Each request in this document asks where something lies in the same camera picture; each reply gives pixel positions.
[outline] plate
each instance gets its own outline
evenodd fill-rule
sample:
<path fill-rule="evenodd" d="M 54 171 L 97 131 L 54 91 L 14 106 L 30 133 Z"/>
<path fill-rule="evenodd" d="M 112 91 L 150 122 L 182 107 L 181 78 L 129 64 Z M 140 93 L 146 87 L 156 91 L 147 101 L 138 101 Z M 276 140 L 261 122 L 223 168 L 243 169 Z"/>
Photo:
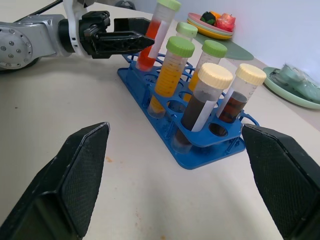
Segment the plate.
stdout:
<path fill-rule="evenodd" d="M 188 24 L 191 24 L 191 25 L 195 26 L 195 27 L 198 29 L 198 32 L 199 32 L 200 34 L 205 35 L 205 36 L 207 36 L 207 37 L 209 37 L 209 38 L 212 38 L 212 39 L 222 39 L 222 40 L 227 40 L 227 39 L 232 38 L 232 36 L 223 36 L 223 35 L 220 35 L 220 34 L 218 34 L 218 33 L 213 32 L 213 31 L 208 31 L 208 30 L 206 30 L 206 29 L 204 29 L 204 28 L 202 28 L 202 27 L 199 27 L 199 26 L 193 24 L 193 23 L 190 22 L 189 20 L 187 20 L 187 22 L 188 22 Z"/>
<path fill-rule="evenodd" d="M 223 36 L 232 36 L 232 32 L 231 32 L 231 33 L 225 33 L 225 32 L 222 32 L 222 31 L 216 31 L 216 30 L 213 30 L 213 29 L 211 29 L 211 28 L 209 28 L 209 27 L 202 26 L 202 25 L 196 23 L 195 21 L 193 21 L 193 20 L 190 19 L 190 18 L 188 18 L 187 20 L 188 20 L 189 22 L 193 23 L 194 26 L 198 26 L 198 27 L 203 28 L 203 29 L 205 29 L 205 30 L 207 30 L 207 31 L 209 31 L 209 32 L 213 32 L 213 33 L 216 33 L 216 34 L 219 34 L 219 35 L 223 35 Z"/>
<path fill-rule="evenodd" d="M 216 26 L 212 26 L 204 21 L 201 21 L 201 16 L 199 14 L 196 14 L 196 13 L 192 13 L 190 12 L 188 14 L 188 18 L 191 19 L 192 21 L 195 21 L 197 24 L 199 24 L 201 27 L 207 27 L 207 28 L 210 28 L 212 30 L 215 30 L 215 31 L 218 31 L 218 32 L 222 32 L 222 33 L 225 33 L 225 34 L 233 34 L 232 31 L 226 31 L 226 30 L 223 30 L 223 29 L 220 29 Z"/>
<path fill-rule="evenodd" d="M 298 97 L 291 92 L 288 92 L 284 90 L 282 87 L 278 86 L 276 83 L 274 83 L 270 78 L 269 75 L 272 73 L 274 70 L 278 68 L 275 67 L 265 67 L 263 71 L 266 73 L 266 79 L 264 81 L 264 84 L 275 94 L 279 95 L 280 97 L 288 100 L 289 102 L 299 105 L 304 108 L 308 109 L 319 109 L 320 110 L 320 104 L 314 103 L 312 101 L 305 100 L 301 97 Z"/>

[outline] white label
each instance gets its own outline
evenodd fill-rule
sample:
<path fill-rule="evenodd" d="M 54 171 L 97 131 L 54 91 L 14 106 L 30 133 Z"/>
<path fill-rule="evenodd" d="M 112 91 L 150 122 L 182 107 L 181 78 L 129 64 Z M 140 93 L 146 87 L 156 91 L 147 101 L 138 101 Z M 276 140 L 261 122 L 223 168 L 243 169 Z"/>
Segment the white label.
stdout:
<path fill-rule="evenodd" d="M 169 23 L 165 21 L 161 21 L 158 32 L 156 33 L 154 44 L 151 47 L 148 57 L 151 59 L 156 59 L 158 57 L 158 53 L 161 49 L 162 43 L 167 35 L 167 31 L 169 28 Z"/>
<path fill-rule="evenodd" d="M 231 98 L 231 95 L 234 93 L 234 90 L 230 87 L 229 91 L 224 96 L 224 99 L 222 101 L 222 104 L 219 106 L 218 111 L 216 112 L 216 116 L 219 118 L 223 110 L 225 109 L 225 106 L 227 105 L 229 99 Z"/>
<path fill-rule="evenodd" d="M 199 132 L 206 124 L 206 121 L 208 120 L 212 110 L 214 109 L 216 105 L 216 101 L 206 101 L 202 111 L 200 112 L 200 115 L 198 116 L 198 119 L 196 120 L 191 132 Z"/>

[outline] pink plate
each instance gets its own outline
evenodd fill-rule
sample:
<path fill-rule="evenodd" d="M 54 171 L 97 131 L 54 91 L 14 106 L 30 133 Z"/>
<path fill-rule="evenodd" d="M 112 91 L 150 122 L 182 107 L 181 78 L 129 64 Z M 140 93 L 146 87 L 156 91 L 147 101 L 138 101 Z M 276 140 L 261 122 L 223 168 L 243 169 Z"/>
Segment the pink plate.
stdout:
<path fill-rule="evenodd" d="M 195 21 L 196 23 L 198 23 L 198 24 L 200 24 L 202 26 L 205 26 L 207 28 L 210 28 L 212 30 L 220 31 L 220 32 L 226 33 L 226 34 L 232 34 L 232 31 L 226 31 L 226 30 L 220 29 L 220 28 L 218 28 L 216 26 L 212 26 L 212 25 L 210 25 L 210 24 L 208 24 L 208 23 L 206 23 L 204 21 L 201 21 L 200 20 L 201 19 L 201 15 L 199 15 L 199 14 L 190 12 L 188 14 L 188 18 L 190 18 L 191 20 Z"/>

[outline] white table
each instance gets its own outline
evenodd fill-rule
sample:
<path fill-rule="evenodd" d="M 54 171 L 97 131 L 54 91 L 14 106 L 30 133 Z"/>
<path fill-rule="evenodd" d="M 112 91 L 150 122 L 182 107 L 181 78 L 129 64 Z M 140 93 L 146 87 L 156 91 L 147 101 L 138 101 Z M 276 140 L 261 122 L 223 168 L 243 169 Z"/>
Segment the white table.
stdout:
<path fill-rule="evenodd" d="M 44 2 L 2 1 L 1 21 L 14 21 Z M 89 9 L 109 10 L 112 18 L 151 17 L 98 3 Z M 49 13 L 64 11 L 58 6 Z M 175 24 L 168 36 L 175 35 Z M 193 65 L 201 54 L 195 45 Z M 229 61 L 221 65 L 235 73 Z M 122 56 L 43 58 L 27 70 L 0 75 L 0 223 L 70 134 L 108 121 L 106 156 L 112 162 L 105 162 L 85 240 L 281 240 L 247 153 L 181 168 L 118 77 L 117 69 L 126 66 Z M 245 110 L 262 126 L 294 137 L 320 163 L 320 132 L 264 87 Z"/>

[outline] test tube rack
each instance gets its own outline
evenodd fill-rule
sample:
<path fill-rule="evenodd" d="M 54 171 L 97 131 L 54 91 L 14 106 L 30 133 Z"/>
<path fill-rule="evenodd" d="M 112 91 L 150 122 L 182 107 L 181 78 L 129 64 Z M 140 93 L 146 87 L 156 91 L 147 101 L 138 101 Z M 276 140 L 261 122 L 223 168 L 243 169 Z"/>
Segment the test tube rack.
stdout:
<path fill-rule="evenodd" d="M 154 66 L 149 72 L 140 71 L 136 68 L 137 54 L 123 55 L 123 57 L 130 65 L 127 68 L 120 68 L 117 72 L 118 75 L 181 167 L 189 170 L 196 169 L 246 149 L 245 142 L 241 138 L 242 119 L 248 118 L 255 125 L 259 126 L 259 124 L 244 111 L 240 113 L 239 118 L 234 123 L 225 123 L 219 120 L 216 117 L 216 111 L 225 96 L 224 93 L 201 131 L 191 132 L 181 124 L 183 111 L 188 104 L 183 100 L 184 94 L 192 94 L 188 84 L 195 69 L 190 63 L 187 63 L 184 68 L 174 95 L 172 97 L 162 97 L 155 92 L 155 86 L 163 64 L 160 58 L 164 59 L 165 55 L 158 55 L 156 62 L 159 63 L 159 66 Z M 148 114 L 147 109 L 152 95 L 164 107 L 165 117 L 157 119 Z M 211 132 L 215 127 L 225 131 L 217 136 Z M 178 153 L 171 147 L 172 138 L 178 128 L 193 145 L 190 152 L 186 154 Z"/>

